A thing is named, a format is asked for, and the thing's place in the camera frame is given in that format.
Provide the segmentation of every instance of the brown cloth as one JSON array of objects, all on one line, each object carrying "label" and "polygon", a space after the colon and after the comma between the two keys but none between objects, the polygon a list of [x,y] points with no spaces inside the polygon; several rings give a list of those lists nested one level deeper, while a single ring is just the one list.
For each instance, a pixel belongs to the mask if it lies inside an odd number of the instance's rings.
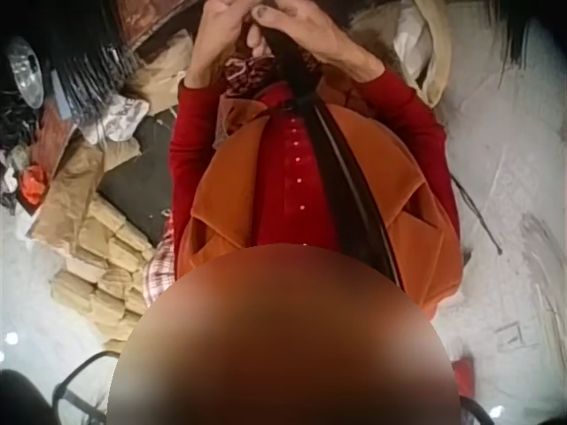
[{"label": "brown cloth", "polygon": [[[319,94],[328,102],[382,213],[404,290],[431,313],[461,283],[457,234],[400,139],[354,112],[360,110],[359,104],[349,104],[351,109],[337,106],[346,104],[345,91],[333,89],[328,80],[323,79]],[[252,100],[222,99],[221,113],[229,112],[225,128],[239,130],[219,147],[198,186],[179,250],[178,278],[211,259],[251,246],[258,150],[269,120],[254,117],[265,109]]]}]

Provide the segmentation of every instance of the red object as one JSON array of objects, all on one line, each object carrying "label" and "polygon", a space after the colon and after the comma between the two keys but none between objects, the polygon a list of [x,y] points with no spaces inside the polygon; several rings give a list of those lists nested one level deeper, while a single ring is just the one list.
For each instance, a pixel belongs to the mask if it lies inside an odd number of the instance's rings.
[{"label": "red object", "polygon": [[19,190],[26,201],[37,206],[47,189],[47,176],[40,166],[30,166],[19,179]]},{"label": "red object", "polygon": [[[180,87],[170,151],[175,256],[190,219],[198,183],[214,155],[223,90],[221,84],[206,89]],[[446,134],[433,111],[390,70],[374,81],[360,84],[359,90],[377,112],[377,119],[396,133],[414,155],[458,233],[458,213],[445,156]],[[278,84],[261,101],[272,106],[288,96],[285,86]],[[301,119],[289,112],[273,115],[262,137],[253,220],[255,245],[306,243],[338,250],[311,143]]]},{"label": "red object", "polygon": [[453,363],[453,372],[459,395],[474,399],[475,374],[472,359],[461,359]]}]

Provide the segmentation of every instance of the wrapped package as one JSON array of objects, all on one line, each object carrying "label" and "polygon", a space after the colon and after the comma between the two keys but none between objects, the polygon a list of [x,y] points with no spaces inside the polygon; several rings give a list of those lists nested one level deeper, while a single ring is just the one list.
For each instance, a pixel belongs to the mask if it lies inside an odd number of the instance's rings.
[{"label": "wrapped package", "polygon": [[51,297],[81,314],[91,313],[90,297],[94,292],[93,285],[66,270],[51,279]]},{"label": "wrapped package", "polygon": [[112,267],[98,281],[98,288],[104,292],[124,299],[124,292],[132,286],[132,274],[123,268]]},{"label": "wrapped package", "polygon": [[92,311],[89,317],[96,323],[106,326],[118,326],[120,319],[124,317],[126,308],[124,301],[107,294],[103,290],[97,290],[90,296]]},{"label": "wrapped package", "polygon": [[151,244],[148,241],[148,237],[144,235],[140,230],[134,227],[132,223],[127,221],[122,225],[121,228],[116,232],[116,237],[118,237],[123,243],[127,243],[136,251],[144,252],[151,249]]},{"label": "wrapped package", "polygon": [[76,250],[87,208],[102,179],[103,154],[85,142],[73,143],[61,164],[29,236],[68,256]]},{"label": "wrapped package", "polygon": [[82,225],[79,233],[79,245],[102,259],[108,259],[108,243],[113,232],[103,223],[89,217]]},{"label": "wrapped package", "polygon": [[142,254],[116,237],[111,238],[108,250],[108,261],[117,267],[128,270],[130,273],[138,271],[144,265]]},{"label": "wrapped package", "polygon": [[148,307],[145,304],[142,292],[135,288],[129,290],[126,293],[126,308],[134,313],[143,315]]},{"label": "wrapped package", "polygon": [[113,233],[116,233],[126,223],[124,214],[97,193],[90,202],[88,215],[103,223]]},{"label": "wrapped package", "polygon": [[65,258],[66,268],[87,282],[97,283],[108,270],[108,263],[87,250],[79,247],[73,256]]}]

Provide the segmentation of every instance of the cardboard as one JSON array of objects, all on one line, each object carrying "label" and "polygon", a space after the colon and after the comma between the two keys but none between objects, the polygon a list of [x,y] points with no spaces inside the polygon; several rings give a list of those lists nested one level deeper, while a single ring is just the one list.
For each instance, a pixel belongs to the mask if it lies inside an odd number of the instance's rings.
[{"label": "cardboard", "polygon": [[103,176],[103,154],[81,141],[66,152],[29,236],[65,256],[74,254],[79,232]]}]

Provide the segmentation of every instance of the white fabric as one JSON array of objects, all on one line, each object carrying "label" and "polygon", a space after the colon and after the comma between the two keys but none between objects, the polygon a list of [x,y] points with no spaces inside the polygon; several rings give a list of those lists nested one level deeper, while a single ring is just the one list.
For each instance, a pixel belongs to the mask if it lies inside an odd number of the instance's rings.
[{"label": "white fabric", "polygon": [[127,141],[149,110],[150,104],[145,100],[113,95],[103,118],[96,125],[82,127],[82,135],[90,144],[97,144],[104,139]]},{"label": "white fabric", "polygon": [[406,68],[408,77],[417,80],[433,53],[431,31],[414,0],[401,0],[398,34],[393,47]]}]

